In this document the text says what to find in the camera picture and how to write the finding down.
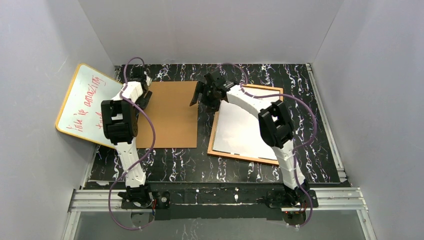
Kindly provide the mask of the brown cardboard backing board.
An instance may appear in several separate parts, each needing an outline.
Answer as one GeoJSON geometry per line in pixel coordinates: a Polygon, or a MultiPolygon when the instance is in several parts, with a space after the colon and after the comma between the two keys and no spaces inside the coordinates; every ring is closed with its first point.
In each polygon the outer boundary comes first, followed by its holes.
{"type": "Polygon", "coordinates": [[[190,106],[196,85],[196,81],[151,83],[152,96],[144,112],[155,129],[155,148],[197,147],[198,105],[190,106]]]}

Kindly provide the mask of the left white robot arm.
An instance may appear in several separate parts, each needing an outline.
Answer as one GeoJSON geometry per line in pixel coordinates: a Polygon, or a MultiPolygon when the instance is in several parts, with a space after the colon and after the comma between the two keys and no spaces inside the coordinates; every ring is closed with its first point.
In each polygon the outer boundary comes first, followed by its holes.
{"type": "Polygon", "coordinates": [[[145,114],[152,92],[149,90],[151,78],[145,68],[124,76],[124,84],[111,99],[100,104],[102,129],[118,153],[122,166],[121,178],[125,181],[125,191],[118,196],[127,202],[149,205],[153,201],[147,181],[146,171],[140,163],[136,138],[138,135],[137,114],[145,114]]]}

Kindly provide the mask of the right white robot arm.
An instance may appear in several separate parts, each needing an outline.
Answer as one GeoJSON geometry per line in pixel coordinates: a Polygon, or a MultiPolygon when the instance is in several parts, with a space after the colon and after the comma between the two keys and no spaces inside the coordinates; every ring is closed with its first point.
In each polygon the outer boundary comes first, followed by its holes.
{"type": "Polygon", "coordinates": [[[268,95],[252,95],[243,86],[233,82],[215,84],[199,81],[190,104],[202,103],[215,109],[221,101],[240,107],[258,120],[262,141],[273,150],[282,172],[285,191],[283,203],[312,208],[309,183],[296,159],[294,125],[285,103],[280,99],[270,101],[268,95]]]}

